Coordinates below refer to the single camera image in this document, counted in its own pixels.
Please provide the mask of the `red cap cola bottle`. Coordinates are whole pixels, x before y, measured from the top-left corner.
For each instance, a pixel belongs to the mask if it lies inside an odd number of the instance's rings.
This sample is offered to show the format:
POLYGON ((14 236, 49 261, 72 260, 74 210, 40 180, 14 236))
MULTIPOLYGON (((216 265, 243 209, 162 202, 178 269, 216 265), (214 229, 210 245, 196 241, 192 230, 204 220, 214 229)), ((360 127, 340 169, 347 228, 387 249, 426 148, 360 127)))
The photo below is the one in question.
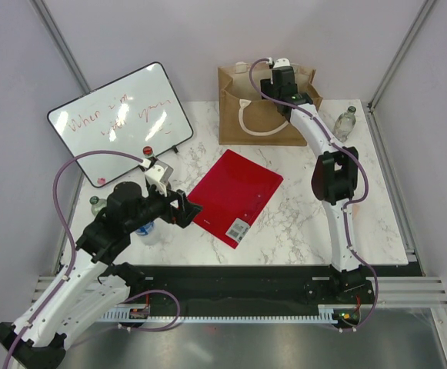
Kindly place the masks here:
POLYGON ((145 146, 142 149, 142 152, 146 159, 148 159, 150 161, 155 159, 154 151, 151 146, 145 146))

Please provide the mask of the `blue label plastic bottle left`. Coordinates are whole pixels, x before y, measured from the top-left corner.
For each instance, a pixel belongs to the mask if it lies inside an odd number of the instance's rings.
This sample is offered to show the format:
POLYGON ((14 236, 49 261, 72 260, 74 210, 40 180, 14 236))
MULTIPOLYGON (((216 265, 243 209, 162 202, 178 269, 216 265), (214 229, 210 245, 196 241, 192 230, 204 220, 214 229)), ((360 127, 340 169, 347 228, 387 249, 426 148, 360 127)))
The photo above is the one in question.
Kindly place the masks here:
POLYGON ((159 241, 159 233, 154 221, 141 226, 135 233, 145 245, 151 246, 159 241))

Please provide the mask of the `pink cube power adapter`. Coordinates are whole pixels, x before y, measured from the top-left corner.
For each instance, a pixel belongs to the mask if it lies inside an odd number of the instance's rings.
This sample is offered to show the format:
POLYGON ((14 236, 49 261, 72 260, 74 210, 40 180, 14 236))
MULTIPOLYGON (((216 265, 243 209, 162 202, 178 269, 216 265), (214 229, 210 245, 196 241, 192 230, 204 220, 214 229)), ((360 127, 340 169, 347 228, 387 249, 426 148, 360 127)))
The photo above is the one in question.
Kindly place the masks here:
POLYGON ((354 204, 352 206, 352 217, 353 218, 355 218, 358 215, 359 210, 360 210, 360 205, 359 204, 354 204))

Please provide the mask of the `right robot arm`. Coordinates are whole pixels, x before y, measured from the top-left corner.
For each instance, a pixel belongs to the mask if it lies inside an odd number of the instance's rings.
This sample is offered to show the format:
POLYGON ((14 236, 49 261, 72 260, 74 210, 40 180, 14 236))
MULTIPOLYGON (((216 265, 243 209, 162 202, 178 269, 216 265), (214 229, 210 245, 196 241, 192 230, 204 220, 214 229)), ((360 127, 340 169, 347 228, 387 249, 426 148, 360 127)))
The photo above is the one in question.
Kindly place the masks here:
POLYGON ((316 157, 312 192, 321 201, 332 245, 329 293, 337 302, 347 302, 363 284, 362 263, 353 255, 355 236, 352 208, 358 184, 358 152, 346 148, 319 117, 312 99, 299 93, 295 71, 289 62, 270 66, 271 77, 260 81, 263 98, 275 102, 278 112, 298 130, 316 157))

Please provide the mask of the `jute canvas tote bag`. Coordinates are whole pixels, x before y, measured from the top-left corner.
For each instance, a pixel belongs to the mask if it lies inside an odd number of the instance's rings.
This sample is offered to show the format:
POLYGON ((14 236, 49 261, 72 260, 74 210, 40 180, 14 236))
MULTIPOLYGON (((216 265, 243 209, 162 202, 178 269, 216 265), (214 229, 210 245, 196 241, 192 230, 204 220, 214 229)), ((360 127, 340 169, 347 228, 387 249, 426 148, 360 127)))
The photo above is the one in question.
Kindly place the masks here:
POLYGON ((272 77, 271 69, 264 63, 250 67, 238 62, 218 68, 219 144, 306 146, 276 105, 259 94, 260 81, 272 77))

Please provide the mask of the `clear glass bottle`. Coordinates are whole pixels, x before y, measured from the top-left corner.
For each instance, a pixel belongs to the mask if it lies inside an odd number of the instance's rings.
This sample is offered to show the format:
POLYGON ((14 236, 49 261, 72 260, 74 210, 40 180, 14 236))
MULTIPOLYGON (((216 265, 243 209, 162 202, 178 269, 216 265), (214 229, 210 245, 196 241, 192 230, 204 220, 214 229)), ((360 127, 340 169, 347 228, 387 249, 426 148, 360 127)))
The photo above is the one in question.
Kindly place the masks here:
POLYGON ((356 124, 356 107, 348 106, 347 110, 338 116, 333 128, 333 135, 340 141, 345 142, 352 133, 356 124))

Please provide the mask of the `green cap glass bottle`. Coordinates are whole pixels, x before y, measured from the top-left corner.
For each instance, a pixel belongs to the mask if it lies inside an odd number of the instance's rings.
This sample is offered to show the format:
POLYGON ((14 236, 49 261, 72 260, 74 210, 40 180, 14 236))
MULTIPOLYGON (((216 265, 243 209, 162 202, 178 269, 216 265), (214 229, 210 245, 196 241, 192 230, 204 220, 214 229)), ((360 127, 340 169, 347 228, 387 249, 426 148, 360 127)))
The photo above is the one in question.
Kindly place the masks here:
POLYGON ((96 216, 106 206, 107 201, 98 196, 91 196, 89 203, 91 205, 91 213, 93 216, 96 216))

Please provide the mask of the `aluminium frame rail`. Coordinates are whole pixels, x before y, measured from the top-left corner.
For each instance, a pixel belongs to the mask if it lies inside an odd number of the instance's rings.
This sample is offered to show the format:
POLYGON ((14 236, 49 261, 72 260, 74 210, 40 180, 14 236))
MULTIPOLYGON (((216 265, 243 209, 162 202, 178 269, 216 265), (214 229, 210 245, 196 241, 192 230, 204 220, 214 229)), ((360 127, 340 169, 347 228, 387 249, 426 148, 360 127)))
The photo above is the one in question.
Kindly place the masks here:
POLYGON ((379 125, 376 121, 373 110, 367 102, 362 103, 362 109, 365 113, 367 125, 372 136, 376 154, 379 159, 385 185, 389 193, 389 199, 395 215, 395 219, 400 231, 402 242, 409 262, 419 262, 419 253, 416 249, 415 237, 412 233, 408 215, 406 213, 405 204, 403 202, 398 183, 395 178, 395 172, 389 160, 388 152, 384 141, 382 140, 379 125))

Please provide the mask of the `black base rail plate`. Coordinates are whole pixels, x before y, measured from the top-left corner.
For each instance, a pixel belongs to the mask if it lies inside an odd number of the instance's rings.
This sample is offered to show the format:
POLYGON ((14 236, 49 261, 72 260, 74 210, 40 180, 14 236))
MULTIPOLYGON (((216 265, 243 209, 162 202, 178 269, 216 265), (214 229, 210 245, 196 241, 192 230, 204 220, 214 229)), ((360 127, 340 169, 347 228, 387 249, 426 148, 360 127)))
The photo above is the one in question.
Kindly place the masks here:
POLYGON ((371 304, 372 280, 419 277, 419 264, 362 266, 338 273, 326 266, 111 266, 104 277, 125 277, 136 303, 147 301, 152 314, 286 315, 310 314, 320 304, 371 304))

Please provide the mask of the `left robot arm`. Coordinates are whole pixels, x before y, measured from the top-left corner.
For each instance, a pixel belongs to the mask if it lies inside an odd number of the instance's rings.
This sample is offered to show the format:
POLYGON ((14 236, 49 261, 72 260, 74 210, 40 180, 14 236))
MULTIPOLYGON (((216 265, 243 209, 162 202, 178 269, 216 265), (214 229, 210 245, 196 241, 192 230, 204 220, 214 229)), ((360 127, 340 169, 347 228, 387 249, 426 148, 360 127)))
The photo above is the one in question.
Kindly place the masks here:
POLYGON ((15 359, 25 368, 57 368, 66 351, 106 311, 145 296, 141 272, 128 263, 113 264, 131 244, 131 234, 157 218, 186 228, 201 210, 181 190, 161 194, 151 185, 143 196, 135 182, 116 185, 107 205, 73 244, 70 262, 41 297, 14 322, 0 323, 5 361, 15 359))

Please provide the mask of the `red plastic folder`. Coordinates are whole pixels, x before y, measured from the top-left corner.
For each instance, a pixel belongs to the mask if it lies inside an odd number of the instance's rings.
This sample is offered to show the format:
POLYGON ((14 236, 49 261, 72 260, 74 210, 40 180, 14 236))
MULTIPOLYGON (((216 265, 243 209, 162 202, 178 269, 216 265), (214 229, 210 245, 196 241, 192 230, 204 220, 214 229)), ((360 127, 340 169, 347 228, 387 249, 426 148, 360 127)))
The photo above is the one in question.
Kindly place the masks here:
POLYGON ((282 182, 281 175, 228 149, 188 196, 202 207, 194 222, 236 249, 282 182))

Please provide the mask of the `white dry-erase board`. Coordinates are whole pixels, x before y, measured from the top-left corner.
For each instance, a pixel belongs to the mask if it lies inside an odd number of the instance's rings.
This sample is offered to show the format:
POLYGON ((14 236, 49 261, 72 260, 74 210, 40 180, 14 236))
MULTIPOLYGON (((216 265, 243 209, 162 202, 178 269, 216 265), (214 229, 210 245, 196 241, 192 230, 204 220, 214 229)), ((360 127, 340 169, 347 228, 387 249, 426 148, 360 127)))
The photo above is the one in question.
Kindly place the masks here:
POLYGON ((47 114, 66 148, 95 188, 137 166, 149 146, 155 155, 177 148, 194 135, 163 65, 155 61, 47 114))

